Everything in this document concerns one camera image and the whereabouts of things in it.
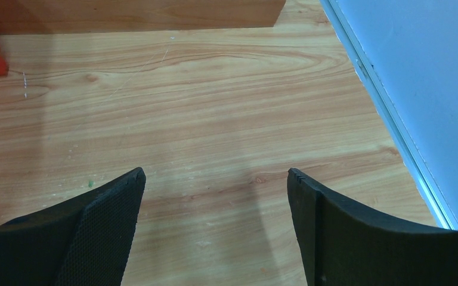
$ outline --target scratch mark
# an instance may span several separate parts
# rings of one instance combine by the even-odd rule
[[[27,78],[25,77],[25,71],[23,71],[22,74],[24,76],[24,89],[26,90],[24,96],[27,98]]]
[[[136,76],[136,74],[141,73],[141,72],[143,71],[143,69],[145,68],[145,66],[148,65],[148,64],[150,63],[150,61],[153,60],[153,58],[154,58],[156,55],[157,55],[157,53],[153,54],[153,55],[151,56],[151,58],[150,58],[144,65],[141,66],[140,70],[139,70],[139,71],[136,71],[135,73],[133,73],[132,76],[131,76],[128,80],[126,80],[122,85],[120,85],[120,87],[117,88],[117,90],[115,90],[115,91],[108,97],[108,99],[111,98],[114,94],[116,94],[119,90],[121,90],[128,82],[130,82],[131,79],[132,79],[134,76]]]
[[[166,58],[166,55],[168,54],[168,51],[169,51],[169,46],[166,50],[166,53],[164,54],[164,57],[162,57],[162,60],[160,61],[161,63],[164,61],[164,59]]]
[[[209,246],[209,245],[211,245],[211,244],[212,244],[211,242],[209,242],[209,241],[203,241],[203,240],[196,242],[196,245],[197,245],[197,246],[201,246],[201,247],[203,247],[203,248],[204,248],[204,247],[207,247],[207,246]]]

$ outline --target wooden board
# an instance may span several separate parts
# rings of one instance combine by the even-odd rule
[[[434,224],[316,2],[274,28],[0,44],[0,223],[142,166],[123,285],[305,285],[290,167]]]
[[[285,0],[8,0],[0,34],[271,27]]]

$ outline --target wood grain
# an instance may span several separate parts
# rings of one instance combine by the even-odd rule
[[[271,27],[285,0],[7,0],[0,35]]]
[[[0,44],[0,223],[142,166],[123,285],[305,285],[290,167],[434,224],[316,2],[274,28]]]

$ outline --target wooden floor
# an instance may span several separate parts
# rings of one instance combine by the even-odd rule
[[[316,1],[269,29],[0,44],[0,223],[143,167],[123,285],[305,285],[290,167],[434,225]]]

